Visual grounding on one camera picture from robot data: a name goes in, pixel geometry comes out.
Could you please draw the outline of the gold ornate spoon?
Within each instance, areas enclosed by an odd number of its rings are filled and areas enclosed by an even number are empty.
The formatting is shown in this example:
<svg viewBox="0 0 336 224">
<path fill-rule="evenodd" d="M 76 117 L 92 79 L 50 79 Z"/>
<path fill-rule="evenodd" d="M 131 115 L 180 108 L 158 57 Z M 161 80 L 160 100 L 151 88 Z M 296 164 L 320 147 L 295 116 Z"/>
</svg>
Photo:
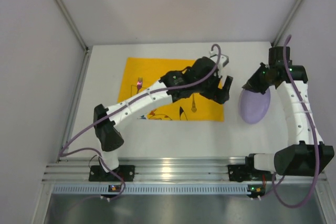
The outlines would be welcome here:
<svg viewBox="0 0 336 224">
<path fill-rule="evenodd" d="M 193 113 L 197 112 L 197 107 L 196 107 L 196 103 L 195 103 L 195 94 L 192 94 L 192 107 L 191 110 Z"/>
</svg>

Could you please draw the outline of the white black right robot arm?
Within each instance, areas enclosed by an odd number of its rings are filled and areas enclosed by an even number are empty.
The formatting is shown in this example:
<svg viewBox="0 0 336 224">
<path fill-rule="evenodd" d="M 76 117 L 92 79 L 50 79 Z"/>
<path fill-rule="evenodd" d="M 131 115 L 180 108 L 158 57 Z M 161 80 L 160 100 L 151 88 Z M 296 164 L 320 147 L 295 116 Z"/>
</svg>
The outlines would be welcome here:
<svg viewBox="0 0 336 224">
<path fill-rule="evenodd" d="M 250 154 L 254 169 L 284 176 L 319 174 L 334 157 L 313 121 L 308 98 L 308 76 L 304 66 L 293 65 L 289 47 L 271 47 L 268 64 L 261 63 L 243 85 L 239 114 L 248 124 L 256 124 L 270 106 L 270 90 L 275 87 L 285 113 L 287 147 L 275 153 Z"/>
</svg>

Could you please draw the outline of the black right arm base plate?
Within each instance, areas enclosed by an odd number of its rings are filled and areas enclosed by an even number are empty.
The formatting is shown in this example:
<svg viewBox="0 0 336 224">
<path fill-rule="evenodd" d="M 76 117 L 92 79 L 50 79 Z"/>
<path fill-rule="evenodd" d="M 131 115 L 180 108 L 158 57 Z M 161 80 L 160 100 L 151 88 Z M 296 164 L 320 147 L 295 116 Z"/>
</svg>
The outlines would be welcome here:
<svg viewBox="0 0 336 224">
<path fill-rule="evenodd" d="M 246 165 L 228 165 L 228 176 L 230 182 L 250 181 L 271 181 L 272 173 L 263 170 L 256 170 Z"/>
</svg>

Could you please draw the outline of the yellow Pikachu placemat cloth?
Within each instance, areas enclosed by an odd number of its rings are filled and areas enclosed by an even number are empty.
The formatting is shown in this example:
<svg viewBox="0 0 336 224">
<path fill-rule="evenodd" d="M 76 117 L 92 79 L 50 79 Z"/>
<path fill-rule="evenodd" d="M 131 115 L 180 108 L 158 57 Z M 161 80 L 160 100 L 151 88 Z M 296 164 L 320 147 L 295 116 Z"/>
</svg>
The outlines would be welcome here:
<svg viewBox="0 0 336 224">
<path fill-rule="evenodd" d="M 151 86 L 168 71 L 183 70 L 192 66 L 194 60 L 186 59 L 151 59 L 151 58 L 128 58 L 125 64 L 118 101 L 121 102 L 137 92 L 137 81 L 143 78 L 141 91 Z M 208 100 L 199 94 L 195 94 L 197 112 L 193 113 L 192 96 L 181 99 L 173 104 L 159 107 L 142 119 L 171 120 L 171 121 L 224 121 L 224 106 Z"/>
</svg>

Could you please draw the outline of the iridescent rainbow fork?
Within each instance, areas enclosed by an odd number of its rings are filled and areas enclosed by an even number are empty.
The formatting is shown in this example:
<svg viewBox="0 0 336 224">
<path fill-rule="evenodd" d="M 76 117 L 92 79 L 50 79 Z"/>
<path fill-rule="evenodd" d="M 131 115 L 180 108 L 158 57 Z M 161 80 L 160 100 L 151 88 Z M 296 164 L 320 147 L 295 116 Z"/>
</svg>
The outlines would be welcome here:
<svg viewBox="0 0 336 224">
<path fill-rule="evenodd" d="M 140 90 L 142 89 L 142 86 L 143 86 L 143 78 L 142 78 L 142 77 L 139 77 L 139 78 L 138 78 L 138 81 L 137 81 L 137 85 L 136 85 L 137 93 L 140 92 Z"/>
</svg>

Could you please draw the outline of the lavender plastic plate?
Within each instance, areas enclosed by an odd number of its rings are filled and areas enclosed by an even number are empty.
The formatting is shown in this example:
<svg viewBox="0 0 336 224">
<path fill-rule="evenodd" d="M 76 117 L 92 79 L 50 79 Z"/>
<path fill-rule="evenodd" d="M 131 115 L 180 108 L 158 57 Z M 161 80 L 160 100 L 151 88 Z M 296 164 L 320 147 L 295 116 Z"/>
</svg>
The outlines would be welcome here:
<svg viewBox="0 0 336 224">
<path fill-rule="evenodd" d="M 240 117 L 248 124 L 260 122 L 268 112 L 270 100 L 271 94 L 269 89 L 264 94 L 242 89 L 238 103 Z"/>
</svg>

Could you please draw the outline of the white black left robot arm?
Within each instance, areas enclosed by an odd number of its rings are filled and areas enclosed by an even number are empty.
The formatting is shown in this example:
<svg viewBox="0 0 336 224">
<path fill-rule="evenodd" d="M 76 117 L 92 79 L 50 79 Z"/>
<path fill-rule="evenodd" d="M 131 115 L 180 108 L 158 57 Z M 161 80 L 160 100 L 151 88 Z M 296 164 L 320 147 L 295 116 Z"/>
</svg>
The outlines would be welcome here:
<svg viewBox="0 0 336 224">
<path fill-rule="evenodd" d="M 132 120 L 195 93 L 218 104 L 228 101 L 233 77 L 227 76 L 222 88 L 219 88 L 222 71 L 228 63 L 226 55 L 202 57 L 184 70 L 167 72 L 150 87 L 123 102 L 109 107 L 96 106 L 93 121 L 95 135 L 100 142 L 102 169 L 108 172 L 119 167 L 117 149 L 124 144 L 120 131 Z"/>
</svg>

